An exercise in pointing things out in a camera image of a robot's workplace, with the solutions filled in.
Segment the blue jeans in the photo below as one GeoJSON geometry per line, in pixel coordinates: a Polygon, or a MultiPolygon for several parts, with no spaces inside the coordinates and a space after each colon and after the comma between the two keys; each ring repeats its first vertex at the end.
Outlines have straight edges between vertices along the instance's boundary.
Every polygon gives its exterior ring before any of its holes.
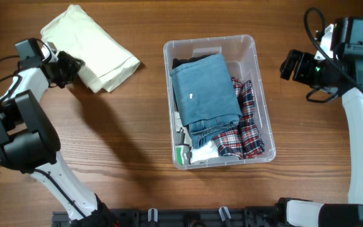
{"type": "Polygon", "coordinates": [[[222,54],[182,64],[170,76],[180,119],[193,148],[201,148],[238,125],[241,110],[222,54]]]}

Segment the red navy plaid shirt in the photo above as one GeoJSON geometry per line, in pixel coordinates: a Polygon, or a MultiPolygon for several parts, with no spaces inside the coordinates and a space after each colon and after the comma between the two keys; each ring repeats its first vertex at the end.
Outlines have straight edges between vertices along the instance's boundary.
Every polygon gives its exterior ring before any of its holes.
{"type": "Polygon", "coordinates": [[[264,142],[255,124],[255,95],[251,81],[242,83],[231,78],[242,116],[236,127],[213,138],[219,156],[237,156],[252,159],[265,152],[264,142]]]}

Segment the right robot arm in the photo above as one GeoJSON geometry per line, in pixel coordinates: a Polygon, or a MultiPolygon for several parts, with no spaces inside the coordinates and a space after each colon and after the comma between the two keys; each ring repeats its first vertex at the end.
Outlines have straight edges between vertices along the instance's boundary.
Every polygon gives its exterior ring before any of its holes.
{"type": "Polygon", "coordinates": [[[363,226],[363,18],[340,18],[316,33],[315,55],[291,50],[281,64],[285,80],[306,84],[311,91],[341,97],[350,138],[351,180],[345,204],[280,199],[279,222],[290,226],[363,226]]]}

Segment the cream cloth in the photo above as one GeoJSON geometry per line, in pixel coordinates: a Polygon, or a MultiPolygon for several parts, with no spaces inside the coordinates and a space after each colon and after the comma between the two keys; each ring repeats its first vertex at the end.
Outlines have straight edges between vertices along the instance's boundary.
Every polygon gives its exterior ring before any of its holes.
{"type": "Polygon", "coordinates": [[[94,93],[113,91],[140,65],[140,60],[117,43],[79,5],[70,5],[40,31],[44,42],[84,61],[81,81],[94,93]]]}

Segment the white printed t-shirt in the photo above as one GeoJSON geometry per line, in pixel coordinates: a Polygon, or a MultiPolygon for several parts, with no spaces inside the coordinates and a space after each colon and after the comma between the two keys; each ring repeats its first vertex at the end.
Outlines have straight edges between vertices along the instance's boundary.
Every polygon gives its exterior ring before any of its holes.
{"type": "Polygon", "coordinates": [[[179,165],[202,164],[211,158],[218,158],[217,146],[213,141],[207,142],[199,149],[192,146],[187,128],[182,126],[179,112],[174,112],[176,126],[176,162],[179,165]]]}

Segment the black garment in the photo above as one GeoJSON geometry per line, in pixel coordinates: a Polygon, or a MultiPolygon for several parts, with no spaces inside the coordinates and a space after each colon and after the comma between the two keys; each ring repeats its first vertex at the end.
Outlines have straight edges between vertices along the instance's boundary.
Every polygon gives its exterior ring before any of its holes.
{"type": "Polygon", "coordinates": [[[177,58],[174,58],[173,63],[172,63],[172,69],[175,69],[178,66],[181,66],[182,64],[187,64],[187,63],[199,61],[199,60],[204,59],[204,58],[206,58],[208,56],[210,56],[210,54],[202,55],[202,56],[199,56],[199,57],[191,57],[189,59],[177,59],[177,58]]]}

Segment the clear plastic storage container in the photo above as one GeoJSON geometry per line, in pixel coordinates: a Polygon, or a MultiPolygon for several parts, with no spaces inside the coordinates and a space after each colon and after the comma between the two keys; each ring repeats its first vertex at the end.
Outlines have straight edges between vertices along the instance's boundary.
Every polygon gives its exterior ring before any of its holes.
{"type": "Polygon", "coordinates": [[[249,35],[163,47],[173,164],[180,170],[276,156],[255,41],[249,35]]]}

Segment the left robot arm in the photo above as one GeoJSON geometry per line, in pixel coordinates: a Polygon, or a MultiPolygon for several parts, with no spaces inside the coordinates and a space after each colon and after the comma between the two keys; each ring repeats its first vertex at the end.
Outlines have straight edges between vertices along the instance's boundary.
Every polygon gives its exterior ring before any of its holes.
{"type": "Polygon", "coordinates": [[[42,183],[65,208],[69,226],[116,225],[116,217],[64,161],[58,134],[40,106],[47,89],[71,84],[84,62],[38,38],[15,47],[18,68],[0,98],[0,166],[42,183]]]}

